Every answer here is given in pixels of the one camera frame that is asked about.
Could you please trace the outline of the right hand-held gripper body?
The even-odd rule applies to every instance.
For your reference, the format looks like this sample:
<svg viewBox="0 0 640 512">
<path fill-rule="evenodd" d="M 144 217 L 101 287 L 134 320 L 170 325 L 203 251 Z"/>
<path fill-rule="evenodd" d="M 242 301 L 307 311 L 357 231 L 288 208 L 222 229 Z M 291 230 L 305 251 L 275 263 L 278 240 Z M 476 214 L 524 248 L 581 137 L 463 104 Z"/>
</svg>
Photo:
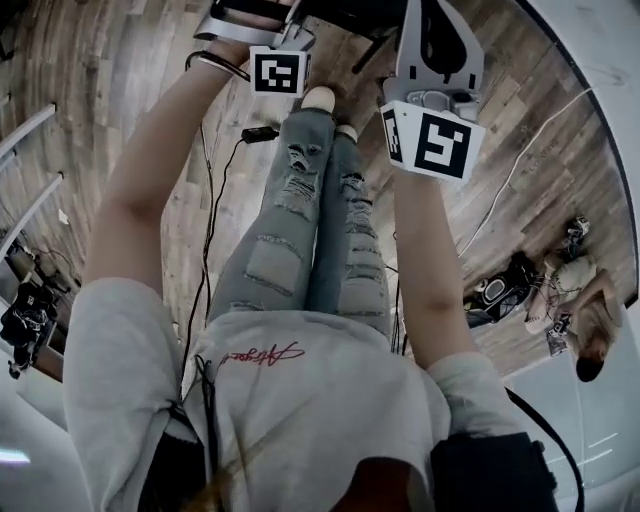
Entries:
<svg viewBox="0 0 640 512">
<path fill-rule="evenodd" d="M 467 182 L 485 136 L 478 124 L 476 80 L 467 88 L 408 91 L 398 78 L 388 78 L 382 91 L 390 162 L 412 173 Z"/>
</svg>

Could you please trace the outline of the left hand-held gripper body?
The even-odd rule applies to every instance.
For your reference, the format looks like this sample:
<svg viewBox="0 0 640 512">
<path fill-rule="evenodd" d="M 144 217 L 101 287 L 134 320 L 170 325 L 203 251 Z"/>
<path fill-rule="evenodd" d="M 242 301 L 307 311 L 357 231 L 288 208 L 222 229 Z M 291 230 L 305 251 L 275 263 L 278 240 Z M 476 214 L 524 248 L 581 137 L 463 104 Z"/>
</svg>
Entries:
<svg viewBox="0 0 640 512">
<path fill-rule="evenodd" d="M 250 47 L 249 75 L 256 96 L 303 96 L 315 35 L 297 23 L 280 32 L 265 31 Z"/>
</svg>

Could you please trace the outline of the black folding chair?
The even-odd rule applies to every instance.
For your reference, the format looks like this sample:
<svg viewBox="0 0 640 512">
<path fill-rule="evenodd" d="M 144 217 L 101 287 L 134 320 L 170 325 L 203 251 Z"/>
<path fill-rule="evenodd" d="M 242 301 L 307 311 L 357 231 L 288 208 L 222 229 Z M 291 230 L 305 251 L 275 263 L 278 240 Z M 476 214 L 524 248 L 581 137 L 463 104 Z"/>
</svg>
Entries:
<svg viewBox="0 0 640 512">
<path fill-rule="evenodd" d="M 370 41 L 369 48 L 352 67 L 352 73 L 357 75 L 398 30 L 407 1 L 305 0 L 304 20 L 308 16 L 315 17 Z"/>
</svg>

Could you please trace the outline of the person's left forearm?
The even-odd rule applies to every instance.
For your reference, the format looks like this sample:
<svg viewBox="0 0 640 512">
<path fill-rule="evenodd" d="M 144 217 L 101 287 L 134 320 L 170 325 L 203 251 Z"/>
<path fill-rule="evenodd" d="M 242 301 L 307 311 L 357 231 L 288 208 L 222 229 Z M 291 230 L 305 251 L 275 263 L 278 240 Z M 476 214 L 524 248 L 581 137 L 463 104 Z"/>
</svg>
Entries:
<svg viewBox="0 0 640 512">
<path fill-rule="evenodd" d="M 125 278 L 163 292 L 161 221 L 199 126 L 231 79 L 194 60 L 136 126 L 94 217 L 82 283 Z"/>
</svg>

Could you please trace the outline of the person's right forearm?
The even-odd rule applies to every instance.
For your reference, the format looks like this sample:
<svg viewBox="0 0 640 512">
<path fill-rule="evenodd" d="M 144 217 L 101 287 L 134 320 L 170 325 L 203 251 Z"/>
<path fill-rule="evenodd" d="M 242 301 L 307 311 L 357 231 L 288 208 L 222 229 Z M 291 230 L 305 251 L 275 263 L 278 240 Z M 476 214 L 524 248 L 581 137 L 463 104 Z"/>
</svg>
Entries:
<svg viewBox="0 0 640 512">
<path fill-rule="evenodd" d="M 405 326 L 416 363 L 428 369 L 448 356 L 475 352 L 439 182 L 396 171 L 394 215 Z"/>
</svg>

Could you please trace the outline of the person's left shoe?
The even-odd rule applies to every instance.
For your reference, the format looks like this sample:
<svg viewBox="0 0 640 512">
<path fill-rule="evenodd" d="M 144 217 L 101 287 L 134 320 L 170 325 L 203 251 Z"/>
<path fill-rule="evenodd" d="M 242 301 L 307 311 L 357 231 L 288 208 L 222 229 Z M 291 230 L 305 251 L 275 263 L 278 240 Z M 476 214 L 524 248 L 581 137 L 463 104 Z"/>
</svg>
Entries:
<svg viewBox="0 0 640 512">
<path fill-rule="evenodd" d="M 301 109 L 315 109 L 332 114 L 335 108 L 336 97 L 334 92 L 326 86 L 317 86 L 305 94 Z"/>
</svg>

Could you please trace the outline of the black wrist bands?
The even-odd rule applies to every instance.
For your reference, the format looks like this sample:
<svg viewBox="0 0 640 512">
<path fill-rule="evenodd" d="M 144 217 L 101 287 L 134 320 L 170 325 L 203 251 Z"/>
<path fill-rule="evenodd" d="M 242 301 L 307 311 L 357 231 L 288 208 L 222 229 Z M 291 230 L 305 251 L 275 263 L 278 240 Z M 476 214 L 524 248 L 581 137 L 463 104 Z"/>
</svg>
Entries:
<svg viewBox="0 0 640 512">
<path fill-rule="evenodd" d="M 185 61 L 185 70 L 189 70 L 194 61 L 201 61 L 221 71 L 234 75 L 245 82 L 251 82 L 251 76 L 240 67 L 209 51 L 200 50 L 189 54 Z"/>
</svg>

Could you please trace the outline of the black power adapter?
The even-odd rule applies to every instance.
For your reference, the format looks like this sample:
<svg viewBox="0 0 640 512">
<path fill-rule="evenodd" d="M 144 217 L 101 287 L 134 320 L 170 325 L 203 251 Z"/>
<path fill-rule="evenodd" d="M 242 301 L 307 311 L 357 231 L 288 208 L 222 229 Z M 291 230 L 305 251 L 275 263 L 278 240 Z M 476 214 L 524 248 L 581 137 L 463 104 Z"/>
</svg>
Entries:
<svg viewBox="0 0 640 512">
<path fill-rule="evenodd" d="M 243 129 L 241 132 L 241 140 L 247 144 L 256 144 L 262 142 L 270 142 L 279 136 L 279 131 L 271 126 L 262 126 Z"/>
</svg>

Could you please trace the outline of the ripped blue jeans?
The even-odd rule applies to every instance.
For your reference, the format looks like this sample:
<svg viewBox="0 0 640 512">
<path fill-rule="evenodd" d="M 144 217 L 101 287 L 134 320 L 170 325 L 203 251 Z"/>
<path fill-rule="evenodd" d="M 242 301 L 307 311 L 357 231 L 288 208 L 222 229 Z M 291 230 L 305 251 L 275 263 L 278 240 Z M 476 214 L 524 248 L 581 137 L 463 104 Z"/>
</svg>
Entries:
<svg viewBox="0 0 640 512">
<path fill-rule="evenodd" d="M 330 113 L 304 108 L 283 123 L 260 211 L 218 280 L 208 318 L 306 310 L 391 329 L 372 203 L 355 140 Z"/>
</svg>

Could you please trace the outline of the black equipment bag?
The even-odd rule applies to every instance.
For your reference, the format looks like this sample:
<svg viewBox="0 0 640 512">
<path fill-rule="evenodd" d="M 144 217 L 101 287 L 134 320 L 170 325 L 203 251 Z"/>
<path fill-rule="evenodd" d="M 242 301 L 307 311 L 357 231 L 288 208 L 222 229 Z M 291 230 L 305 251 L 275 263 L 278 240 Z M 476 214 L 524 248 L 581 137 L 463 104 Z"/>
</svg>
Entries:
<svg viewBox="0 0 640 512">
<path fill-rule="evenodd" d="M 534 262 L 523 251 L 514 253 L 505 270 L 483 278 L 464 297 L 469 328 L 496 324 L 508 316 L 529 297 L 537 278 Z"/>
</svg>

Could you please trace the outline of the grey sweatshirt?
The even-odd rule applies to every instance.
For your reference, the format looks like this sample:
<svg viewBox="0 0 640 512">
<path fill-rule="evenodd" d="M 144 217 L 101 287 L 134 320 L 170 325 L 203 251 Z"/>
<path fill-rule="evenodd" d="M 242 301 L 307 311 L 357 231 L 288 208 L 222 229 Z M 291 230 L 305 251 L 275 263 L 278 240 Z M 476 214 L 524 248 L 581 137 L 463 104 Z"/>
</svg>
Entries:
<svg viewBox="0 0 640 512">
<path fill-rule="evenodd" d="M 431 511 L 433 448 L 452 434 L 521 431 L 491 361 L 429 369 L 376 330 L 309 311 L 236 311 L 212 321 L 183 363 L 159 295 L 101 279 L 77 296 L 64 362 L 68 431 L 92 507 L 135 512 L 161 437 L 214 432 L 229 512 L 327 512 L 357 465 L 409 465 L 414 509 Z"/>
</svg>

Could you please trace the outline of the black pack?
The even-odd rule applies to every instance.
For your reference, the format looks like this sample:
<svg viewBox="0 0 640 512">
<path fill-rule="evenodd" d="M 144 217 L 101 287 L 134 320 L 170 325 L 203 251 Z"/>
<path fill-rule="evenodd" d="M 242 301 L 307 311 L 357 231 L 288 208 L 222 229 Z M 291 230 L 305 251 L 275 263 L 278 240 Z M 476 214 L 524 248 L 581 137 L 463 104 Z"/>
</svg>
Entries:
<svg viewBox="0 0 640 512">
<path fill-rule="evenodd" d="M 526 433 L 439 442 L 431 452 L 436 512 L 559 512 L 543 451 Z"/>
</svg>

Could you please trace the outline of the black equipment pile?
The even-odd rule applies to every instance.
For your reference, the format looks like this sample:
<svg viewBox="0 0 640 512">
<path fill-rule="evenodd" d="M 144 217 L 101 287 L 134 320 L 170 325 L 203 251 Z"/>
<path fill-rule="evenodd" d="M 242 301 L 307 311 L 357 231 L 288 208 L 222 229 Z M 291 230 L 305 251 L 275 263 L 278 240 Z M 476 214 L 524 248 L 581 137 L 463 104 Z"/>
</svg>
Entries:
<svg viewBox="0 0 640 512">
<path fill-rule="evenodd" d="M 0 260 L 0 341 L 15 380 L 31 369 L 62 380 L 71 305 L 81 286 L 72 266 L 67 272 L 55 266 L 62 256 L 15 241 Z"/>
</svg>

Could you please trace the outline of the white table frame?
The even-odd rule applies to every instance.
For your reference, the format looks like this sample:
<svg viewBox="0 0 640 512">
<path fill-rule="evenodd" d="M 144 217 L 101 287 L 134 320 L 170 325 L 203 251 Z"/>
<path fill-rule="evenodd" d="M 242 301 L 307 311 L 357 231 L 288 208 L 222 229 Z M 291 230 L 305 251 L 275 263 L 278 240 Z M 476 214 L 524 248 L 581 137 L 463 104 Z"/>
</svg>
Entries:
<svg viewBox="0 0 640 512">
<path fill-rule="evenodd" d="M 0 176 L 6 167 L 16 159 L 15 147 L 34 130 L 50 119 L 57 111 L 54 103 L 50 103 L 36 114 L 19 125 L 6 138 L 0 141 Z M 12 244 L 21 234 L 26 224 L 32 219 L 43 203 L 56 191 L 64 180 L 62 173 L 57 173 L 48 184 L 33 198 L 29 206 L 16 218 L 0 241 L 0 261 L 9 252 Z"/>
</svg>

